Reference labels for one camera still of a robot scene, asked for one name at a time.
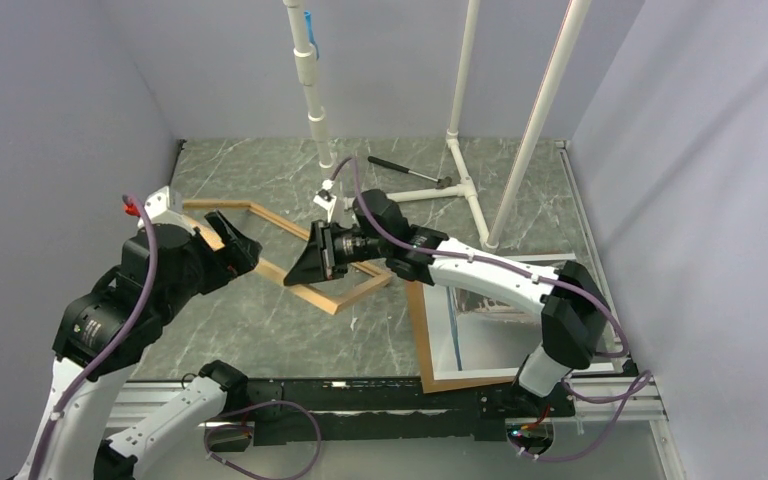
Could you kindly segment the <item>glossy landscape photo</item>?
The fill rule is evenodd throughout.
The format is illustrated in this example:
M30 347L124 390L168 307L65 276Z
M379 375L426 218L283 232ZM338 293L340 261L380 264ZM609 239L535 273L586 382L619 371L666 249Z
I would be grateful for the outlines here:
M575 262L534 266L557 268L568 261ZM513 382L525 357L541 340L536 313L469 290L422 285L434 379L513 374ZM594 359L587 369L574 371L591 369Z

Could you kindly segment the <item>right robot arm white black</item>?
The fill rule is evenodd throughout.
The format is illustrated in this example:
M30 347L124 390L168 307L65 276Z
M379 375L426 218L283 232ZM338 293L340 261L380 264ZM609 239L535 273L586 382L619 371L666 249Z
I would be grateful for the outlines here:
M361 192L352 210L356 222L349 228L336 221L312 222L308 243L284 285L340 279L352 263L382 259L403 280L469 290L535 312L541 340L525 357L510 391L513 406L524 415L538 413L564 377L587 369L599 355L612 313L579 263L534 266L476 250L410 223L379 189Z

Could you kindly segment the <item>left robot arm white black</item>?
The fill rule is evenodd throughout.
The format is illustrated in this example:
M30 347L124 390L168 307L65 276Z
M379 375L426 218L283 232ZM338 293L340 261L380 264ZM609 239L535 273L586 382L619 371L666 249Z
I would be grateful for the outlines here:
M206 219L221 240L219 248L184 220L140 228L124 242L120 262L66 307L53 343L46 410L20 478L138 479L186 431L245 411L247 376L215 360L135 426L105 433L144 351L183 307L258 265L259 242L219 211Z

